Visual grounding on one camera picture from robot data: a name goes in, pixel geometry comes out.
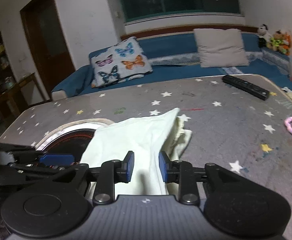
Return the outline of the pale green shirt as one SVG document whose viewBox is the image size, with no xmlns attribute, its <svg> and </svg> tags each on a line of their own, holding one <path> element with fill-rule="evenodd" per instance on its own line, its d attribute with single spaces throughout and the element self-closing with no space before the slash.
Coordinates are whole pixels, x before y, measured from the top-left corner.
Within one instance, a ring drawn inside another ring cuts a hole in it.
<svg viewBox="0 0 292 240">
<path fill-rule="evenodd" d="M 174 108 L 162 115 L 130 118 L 100 128 L 94 133 L 81 157 L 81 163 L 100 167 L 110 160 L 123 160 L 128 151 L 135 154 L 129 183 L 117 183 L 115 195 L 177 195 L 177 184 L 165 184 L 159 168 L 159 153 L 178 160 L 190 142 L 192 131 L 184 125 L 190 119 Z"/>
</svg>

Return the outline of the orange fox plush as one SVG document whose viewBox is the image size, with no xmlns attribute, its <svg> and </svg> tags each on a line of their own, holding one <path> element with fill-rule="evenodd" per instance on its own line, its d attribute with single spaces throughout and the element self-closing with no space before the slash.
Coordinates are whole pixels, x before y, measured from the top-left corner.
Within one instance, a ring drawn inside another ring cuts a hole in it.
<svg viewBox="0 0 292 240">
<path fill-rule="evenodd" d="M 288 35 L 288 33 L 284 34 L 284 39 L 282 41 L 281 47 L 280 47 L 280 52 L 283 55 L 290 55 L 290 47 L 291 47 L 291 36 Z"/>
</svg>

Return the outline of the black remote control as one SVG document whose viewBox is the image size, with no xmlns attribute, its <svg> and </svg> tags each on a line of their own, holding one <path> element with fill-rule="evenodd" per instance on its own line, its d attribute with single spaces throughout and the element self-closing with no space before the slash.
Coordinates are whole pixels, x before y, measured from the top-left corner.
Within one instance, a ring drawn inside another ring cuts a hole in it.
<svg viewBox="0 0 292 240">
<path fill-rule="evenodd" d="M 249 93 L 256 98 L 259 98 L 263 101 L 266 101 L 269 97 L 269 91 L 261 88 L 253 83 L 245 81 L 241 78 L 232 76 L 232 75 L 225 75 L 222 77 L 222 81 L 228 85 L 238 88 L 239 90 L 243 90 Z"/>
</svg>

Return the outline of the panda plush toy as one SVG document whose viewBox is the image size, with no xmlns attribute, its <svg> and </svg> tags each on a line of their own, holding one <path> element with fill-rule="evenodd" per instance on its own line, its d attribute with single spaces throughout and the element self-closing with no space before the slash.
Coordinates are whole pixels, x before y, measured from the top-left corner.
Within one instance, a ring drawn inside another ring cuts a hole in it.
<svg viewBox="0 0 292 240">
<path fill-rule="evenodd" d="M 268 32 L 268 27 L 265 24 L 260 25 L 258 28 L 258 47 L 273 48 L 272 45 L 273 36 Z"/>
</svg>

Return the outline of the dark wooden door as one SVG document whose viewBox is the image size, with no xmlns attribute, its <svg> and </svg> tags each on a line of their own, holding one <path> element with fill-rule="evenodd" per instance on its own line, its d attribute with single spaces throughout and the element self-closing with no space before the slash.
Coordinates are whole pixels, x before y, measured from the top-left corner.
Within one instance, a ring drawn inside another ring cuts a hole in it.
<svg viewBox="0 0 292 240">
<path fill-rule="evenodd" d="M 55 0 L 31 0 L 20 15 L 37 72 L 51 98 L 56 85 L 75 71 Z"/>
</svg>

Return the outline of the butterfly print pillow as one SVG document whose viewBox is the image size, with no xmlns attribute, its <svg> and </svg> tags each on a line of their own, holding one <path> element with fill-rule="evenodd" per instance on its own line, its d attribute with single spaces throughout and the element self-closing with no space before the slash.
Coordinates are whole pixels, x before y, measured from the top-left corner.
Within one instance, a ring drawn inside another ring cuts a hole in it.
<svg viewBox="0 0 292 240">
<path fill-rule="evenodd" d="M 93 70 L 92 87 L 106 87 L 153 72 L 152 66 L 135 37 L 90 56 Z"/>
</svg>

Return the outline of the dark wooden shelf cabinet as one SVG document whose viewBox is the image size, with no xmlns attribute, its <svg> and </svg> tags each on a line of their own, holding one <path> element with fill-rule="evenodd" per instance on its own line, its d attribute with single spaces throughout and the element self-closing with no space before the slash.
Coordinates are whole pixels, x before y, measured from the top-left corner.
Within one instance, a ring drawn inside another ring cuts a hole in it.
<svg viewBox="0 0 292 240">
<path fill-rule="evenodd" d="M 0 33 L 0 123 L 8 118 L 17 118 L 30 107 L 31 104 L 22 91 L 30 83 L 38 89 L 41 101 L 45 102 L 44 93 L 34 73 L 25 74 L 20 79 L 15 78 Z"/>
</svg>

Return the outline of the blue sofa bench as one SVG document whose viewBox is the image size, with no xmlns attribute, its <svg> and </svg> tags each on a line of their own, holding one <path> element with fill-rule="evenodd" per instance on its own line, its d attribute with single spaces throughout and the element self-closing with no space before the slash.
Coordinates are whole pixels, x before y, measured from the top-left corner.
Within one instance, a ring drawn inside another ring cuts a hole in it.
<svg viewBox="0 0 292 240">
<path fill-rule="evenodd" d="M 259 74 L 267 77 L 279 87 L 292 90 L 288 77 L 288 57 L 258 47 L 258 36 L 242 33 L 243 45 L 249 60 L 248 66 L 202 68 L 193 33 L 174 34 L 140 39 L 142 47 L 153 68 L 153 72 L 135 80 L 124 81 L 112 88 L 143 83 L 152 83 L 188 77 Z"/>
</svg>

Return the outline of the beige pillow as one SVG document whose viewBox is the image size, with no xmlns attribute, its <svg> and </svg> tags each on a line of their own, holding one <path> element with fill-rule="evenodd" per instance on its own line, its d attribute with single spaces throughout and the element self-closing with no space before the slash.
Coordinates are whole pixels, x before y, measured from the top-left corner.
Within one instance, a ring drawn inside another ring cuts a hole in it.
<svg viewBox="0 0 292 240">
<path fill-rule="evenodd" d="M 200 65 L 210 67 L 248 66 L 249 61 L 238 29 L 194 29 Z"/>
</svg>

